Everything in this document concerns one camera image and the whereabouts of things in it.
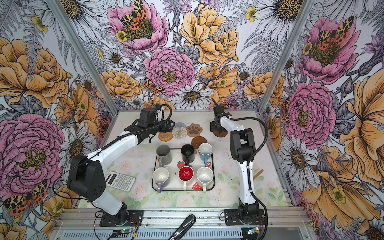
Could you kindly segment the cork paw print coaster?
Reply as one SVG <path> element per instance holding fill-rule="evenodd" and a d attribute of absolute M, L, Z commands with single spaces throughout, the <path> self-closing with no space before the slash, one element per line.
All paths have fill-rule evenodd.
<path fill-rule="evenodd" d="M 191 124 L 187 126 L 187 135 L 189 137 L 199 137 L 203 132 L 203 128 L 199 124 Z"/>

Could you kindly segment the scratched brown round wooden coaster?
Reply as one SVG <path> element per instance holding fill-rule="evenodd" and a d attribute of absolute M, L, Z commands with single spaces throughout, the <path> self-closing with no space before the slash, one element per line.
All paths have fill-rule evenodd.
<path fill-rule="evenodd" d="M 197 136 L 194 137 L 191 141 L 191 145 L 195 148 L 198 149 L 201 144 L 207 143 L 207 139 L 202 137 L 202 136 Z"/>

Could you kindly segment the multicolour woven round coaster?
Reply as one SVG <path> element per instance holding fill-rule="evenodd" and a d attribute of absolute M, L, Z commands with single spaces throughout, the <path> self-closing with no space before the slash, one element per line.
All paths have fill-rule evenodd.
<path fill-rule="evenodd" d="M 184 127 L 174 127 L 172 131 L 173 137 L 176 139 L 182 139 L 187 136 L 187 129 Z"/>

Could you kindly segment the grey woven round coaster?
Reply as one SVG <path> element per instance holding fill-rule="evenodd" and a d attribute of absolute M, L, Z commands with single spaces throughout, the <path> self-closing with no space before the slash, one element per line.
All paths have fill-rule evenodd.
<path fill-rule="evenodd" d="M 182 123 L 182 122 L 178 122 L 178 123 L 175 123 L 175 128 L 178 128 L 178 127 L 182 127 L 182 128 L 187 128 L 187 125 L 185 123 Z"/>

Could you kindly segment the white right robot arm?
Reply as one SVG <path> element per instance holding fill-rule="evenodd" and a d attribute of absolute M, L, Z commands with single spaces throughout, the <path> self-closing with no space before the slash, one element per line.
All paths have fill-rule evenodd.
<path fill-rule="evenodd" d="M 240 221 L 248 224 L 260 213 L 259 203 L 253 196 L 252 167 L 249 160 L 256 150 L 253 131 L 234 121 L 221 106 L 214 107 L 213 111 L 214 120 L 211 122 L 211 132 L 230 134 L 231 156 L 237 162 L 241 185 L 238 214 Z"/>

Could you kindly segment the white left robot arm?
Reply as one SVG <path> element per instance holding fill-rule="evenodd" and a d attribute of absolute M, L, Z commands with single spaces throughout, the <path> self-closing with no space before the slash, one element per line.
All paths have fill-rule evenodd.
<path fill-rule="evenodd" d="M 67 187 L 111 216 L 123 213 L 123 202 L 106 189 L 104 171 L 129 149 L 158 133 L 171 132 L 175 124 L 170 119 L 155 124 L 144 124 L 136 120 L 102 148 L 75 157 L 71 162 Z"/>

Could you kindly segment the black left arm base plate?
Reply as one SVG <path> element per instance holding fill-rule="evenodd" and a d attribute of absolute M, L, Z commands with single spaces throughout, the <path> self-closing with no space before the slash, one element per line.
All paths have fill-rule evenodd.
<path fill-rule="evenodd" d="M 144 217 L 144 210 L 127 210 L 112 216 L 103 212 L 100 227 L 140 227 Z"/>

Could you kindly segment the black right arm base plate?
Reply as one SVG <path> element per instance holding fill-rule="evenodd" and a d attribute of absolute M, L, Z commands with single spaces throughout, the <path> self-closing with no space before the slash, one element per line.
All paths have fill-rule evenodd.
<path fill-rule="evenodd" d="M 225 209 L 224 219 L 227 226 L 261 226 L 266 225 L 266 218 L 263 210 L 246 213 L 239 209 Z"/>

